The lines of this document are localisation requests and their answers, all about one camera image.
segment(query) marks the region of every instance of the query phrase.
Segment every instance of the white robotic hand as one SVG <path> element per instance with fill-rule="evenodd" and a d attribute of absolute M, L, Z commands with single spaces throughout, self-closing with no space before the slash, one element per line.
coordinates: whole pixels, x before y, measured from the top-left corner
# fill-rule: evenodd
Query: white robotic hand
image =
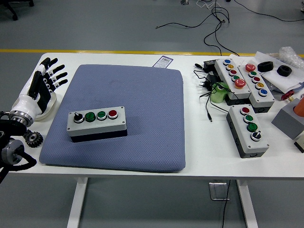
<path fill-rule="evenodd" d="M 46 58 L 40 63 L 34 75 L 29 78 L 21 90 L 18 100 L 9 112 L 9 119 L 16 120 L 26 127 L 30 127 L 36 117 L 45 112 L 51 99 L 51 93 L 62 84 L 67 83 L 67 79 L 59 83 L 56 82 L 65 77 L 67 75 L 66 72 L 51 77 L 65 67 L 61 65 L 53 70 L 49 70 L 57 61 L 57 58 L 53 60 Z"/>

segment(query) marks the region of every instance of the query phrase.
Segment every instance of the push button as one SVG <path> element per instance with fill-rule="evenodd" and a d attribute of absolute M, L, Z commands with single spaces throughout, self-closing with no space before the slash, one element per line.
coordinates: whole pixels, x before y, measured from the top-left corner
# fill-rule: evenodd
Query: push button
<path fill-rule="evenodd" d="M 233 77 L 234 75 L 237 75 L 237 71 L 236 71 L 236 70 L 230 70 L 230 71 L 229 71 L 229 75 L 230 75 L 231 77 Z"/>
<path fill-rule="evenodd" d="M 231 63 L 231 61 L 230 61 L 229 59 L 225 59 L 224 62 L 223 62 L 223 64 L 224 64 L 225 66 L 227 66 L 227 65 L 230 64 L 230 63 Z"/>
<path fill-rule="evenodd" d="M 255 76 L 257 76 L 257 73 L 255 71 L 250 71 L 248 73 L 248 75 L 249 75 L 249 77 L 255 77 Z"/>
<path fill-rule="evenodd" d="M 261 89 L 261 90 L 259 90 L 258 91 L 258 94 L 260 95 L 260 96 L 267 96 L 267 90 L 265 90 L 265 89 Z"/>
<path fill-rule="evenodd" d="M 231 78 L 231 80 L 233 81 L 233 82 L 235 82 L 237 79 L 239 79 L 239 76 L 233 76 L 232 78 Z"/>
<path fill-rule="evenodd" d="M 261 81 L 261 79 L 259 78 L 259 77 L 254 77 L 253 79 L 252 79 L 252 82 L 253 83 L 258 83 L 258 82 L 260 82 Z"/>
<path fill-rule="evenodd" d="M 235 87 L 237 88 L 237 89 L 241 89 L 241 88 L 243 88 L 245 85 L 246 85 L 246 82 L 243 80 L 243 79 L 237 79 L 236 81 L 235 81 Z"/>
<path fill-rule="evenodd" d="M 106 117 L 107 117 L 107 115 L 104 111 L 100 111 L 99 113 L 97 113 L 97 119 L 98 120 L 105 120 Z"/>
<path fill-rule="evenodd" d="M 243 108 L 241 108 L 240 112 L 242 115 L 247 115 L 250 113 L 250 110 L 247 107 L 243 107 Z"/>
<path fill-rule="evenodd" d="M 253 121 L 253 117 L 251 115 L 245 115 L 244 116 L 245 123 L 251 123 Z"/>
<path fill-rule="evenodd" d="M 226 66 L 226 70 L 233 70 L 234 69 L 234 66 L 233 65 L 231 65 L 231 64 L 229 64 L 229 65 L 227 65 Z"/>
<path fill-rule="evenodd" d="M 116 118 L 118 117 L 118 112 L 115 111 L 115 110 L 111 110 L 111 111 L 109 111 L 108 116 L 109 116 L 109 118 L 112 119 L 112 120 L 113 120 L 113 119 L 116 119 Z"/>
<path fill-rule="evenodd" d="M 251 64 L 251 63 L 248 63 L 248 64 L 246 64 L 245 69 L 246 69 L 246 71 L 248 71 L 248 72 L 254 71 L 254 70 L 256 69 L 256 66 L 253 65 L 253 64 Z"/>
<path fill-rule="evenodd" d="M 257 125 L 255 123 L 249 123 L 247 125 L 247 130 L 250 132 L 255 132 L 257 130 Z"/>
<path fill-rule="evenodd" d="M 264 84 L 263 83 L 257 83 L 256 84 L 256 89 L 263 89 L 264 88 Z"/>
<path fill-rule="evenodd" d="M 95 114 L 92 113 L 92 112 L 89 112 L 89 113 L 85 114 L 85 117 L 86 117 L 85 120 L 87 122 L 93 122 L 96 119 Z"/>

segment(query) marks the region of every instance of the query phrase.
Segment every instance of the wire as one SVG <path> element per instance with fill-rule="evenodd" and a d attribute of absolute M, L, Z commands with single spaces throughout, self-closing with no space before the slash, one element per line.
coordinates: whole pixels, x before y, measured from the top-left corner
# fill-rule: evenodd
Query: wire
<path fill-rule="evenodd" d="M 269 14 L 257 13 L 257 12 L 254 12 L 253 10 L 248 9 L 246 6 L 242 5 L 241 3 L 237 2 L 236 0 L 234 0 L 234 1 L 235 1 L 237 4 L 241 5 L 242 7 L 244 7 L 245 9 L 249 10 L 250 12 L 256 13 L 256 14 L 258 14 L 258 15 L 269 16 L 269 17 L 278 19 L 278 20 L 280 20 L 280 21 L 284 21 L 284 22 L 296 22 L 296 21 L 304 20 L 304 19 L 299 19 L 299 20 L 283 20 L 283 19 L 277 18 L 277 17 L 272 16 L 272 15 L 269 15 Z"/>
<path fill-rule="evenodd" d="M 227 188 L 227 195 L 226 195 L 226 202 L 223 210 L 223 223 L 222 223 L 222 228 L 224 228 L 224 221 L 225 221 L 225 209 L 228 201 L 228 193 L 229 193 L 229 187 L 230 187 L 231 180 L 229 180 L 228 188 Z"/>
<path fill-rule="evenodd" d="M 181 25 L 181 26 L 184 26 L 186 28 L 190 28 L 190 29 L 193 29 L 193 28 L 197 28 L 198 26 L 200 26 L 202 23 L 205 22 L 205 20 L 210 17 L 212 14 L 208 15 L 200 24 L 196 25 L 196 26 L 188 26 L 188 25 L 183 25 L 183 24 L 180 24 L 180 23 L 175 23 L 175 22 L 171 22 L 171 23 L 167 23 L 167 24 L 164 24 L 164 25 L 161 25 L 161 26 L 157 26 L 156 29 L 159 29 L 161 27 L 164 27 L 164 26 L 167 26 L 167 25 L 172 25 L 172 24 L 175 24 L 175 25 Z"/>
<path fill-rule="evenodd" d="M 206 6 L 206 8 L 207 9 L 209 9 L 209 10 L 212 10 L 211 9 L 211 6 L 213 6 L 214 4 L 215 4 L 215 2 L 213 2 L 213 3 L 211 3 L 211 4 L 207 4 L 207 2 L 211 2 L 212 0 L 209 0 L 209 1 L 204 1 L 204 0 L 198 0 L 197 2 L 196 2 L 196 5 L 197 6 L 199 6 L 200 8 L 203 8 L 204 6 Z"/>
<path fill-rule="evenodd" d="M 206 77 L 199 77 L 198 74 L 196 74 L 196 72 L 202 72 L 202 73 L 204 73 L 203 71 L 194 70 L 193 72 L 195 73 L 195 75 L 196 75 L 199 79 L 205 79 L 206 81 L 208 81 L 209 83 L 211 83 L 211 81 L 208 80 Z M 204 96 L 207 96 L 207 97 L 208 97 L 207 102 L 206 102 L 206 105 L 205 105 L 205 108 L 206 108 L 206 112 L 207 112 L 207 117 L 208 117 L 208 119 L 210 120 L 210 122 L 212 122 L 212 117 L 211 117 L 211 115 L 210 115 L 210 113 L 209 113 L 209 111 L 208 111 L 208 108 L 207 108 L 208 101 L 210 101 L 210 104 L 212 104 L 213 106 L 215 106 L 215 107 L 217 107 L 218 109 L 220 109 L 220 110 L 222 110 L 222 111 L 228 113 L 227 110 L 225 110 L 225 109 L 223 109 L 223 108 L 221 108 L 221 107 L 218 107 L 217 105 L 213 104 L 212 101 L 211 101 L 211 94 L 215 94 L 215 93 L 217 92 L 217 91 L 216 91 L 216 87 L 217 87 L 218 85 L 220 85 L 220 83 L 221 83 L 221 82 L 214 83 L 214 84 L 212 85 L 212 90 L 211 90 L 210 92 L 207 92 L 207 93 L 202 94 L 202 95 L 199 96 L 200 98 L 201 98 L 201 97 L 204 97 Z M 231 90 L 230 90 L 229 88 L 225 88 L 225 87 L 223 87 L 223 88 L 224 88 L 227 92 L 231 92 Z"/>
<path fill-rule="evenodd" d="M 226 15 L 225 13 L 218 12 L 217 9 L 225 10 L 226 13 L 227 13 L 227 15 Z M 228 12 L 228 10 L 226 10 L 226 9 L 223 8 L 223 7 L 213 7 L 213 8 L 211 9 L 211 14 L 209 14 L 209 15 L 208 15 L 200 24 L 198 24 L 198 25 L 196 25 L 196 26 L 188 26 L 188 25 L 184 25 L 184 24 L 180 24 L 180 23 L 176 23 L 176 22 L 171 22 L 171 23 L 167 23 L 167 24 L 164 24 L 164 25 L 161 25 L 161 26 L 157 26 L 157 27 L 155 27 L 155 28 L 156 28 L 156 29 L 159 29 L 159 28 L 161 28 L 161 27 L 164 27 L 164 26 L 167 26 L 167 25 L 172 25 L 172 24 L 184 26 L 184 27 L 190 28 L 190 29 L 192 29 L 192 28 L 197 28 L 197 27 L 199 27 L 200 25 L 202 25 L 202 24 L 207 20 L 207 18 L 209 18 L 210 16 L 214 16 L 214 17 L 219 21 L 219 23 L 217 24 L 217 26 L 216 26 L 216 28 L 215 28 L 215 30 L 214 30 L 213 32 L 211 32 L 210 34 L 208 34 L 207 36 L 204 37 L 204 44 L 207 45 L 207 46 L 209 46 L 209 47 L 218 48 L 218 50 L 219 50 L 219 52 L 220 52 L 220 55 L 222 56 L 222 50 L 221 50 L 221 48 L 220 48 L 219 46 L 217 46 L 217 45 L 212 45 L 212 44 L 208 44 L 208 43 L 206 42 L 206 39 L 207 39 L 209 36 L 211 36 L 212 34 L 215 34 L 215 39 L 216 39 L 217 43 L 218 43 L 222 48 L 224 48 L 224 49 L 226 49 L 226 50 L 228 50 L 228 51 L 234 53 L 235 55 L 239 56 L 238 53 L 236 53 L 236 52 L 234 52 L 234 51 L 232 51 L 232 50 L 226 48 L 225 46 L 223 46 L 223 45 L 219 42 L 218 37 L 217 37 L 217 35 L 216 35 L 216 32 L 221 28 L 222 24 L 223 24 L 223 23 L 226 23 L 226 22 L 225 22 L 225 20 L 221 20 L 220 18 L 218 18 L 218 14 L 224 15 L 224 16 L 226 17 L 226 19 L 228 20 L 228 23 L 230 23 L 230 18 L 229 18 L 229 12 Z"/>

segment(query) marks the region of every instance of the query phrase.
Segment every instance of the yellow floor stripe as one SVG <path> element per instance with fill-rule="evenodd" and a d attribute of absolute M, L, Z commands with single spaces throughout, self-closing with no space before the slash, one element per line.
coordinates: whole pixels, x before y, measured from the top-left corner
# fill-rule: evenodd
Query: yellow floor stripe
<path fill-rule="evenodd" d="M 106 50 L 59 50 L 59 49 L 0 49 L 0 53 L 94 53 L 94 54 L 141 54 L 141 55 L 187 55 L 219 56 L 219 52 L 182 52 L 182 51 L 106 51 Z M 254 56 L 255 53 L 238 53 L 240 56 Z"/>

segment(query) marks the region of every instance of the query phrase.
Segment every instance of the chair leg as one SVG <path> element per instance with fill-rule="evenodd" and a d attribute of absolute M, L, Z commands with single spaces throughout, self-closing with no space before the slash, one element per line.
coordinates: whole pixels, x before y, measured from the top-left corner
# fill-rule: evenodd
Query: chair leg
<path fill-rule="evenodd" d="M 9 4 L 9 2 L 7 0 L 5 0 L 3 2 L 3 5 L 5 7 L 7 7 L 12 12 L 12 14 L 13 14 L 13 20 L 18 20 L 18 16 L 17 16 L 16 12 L 13 10 L 13 8 L 10 6 L 10 4 Z"/>

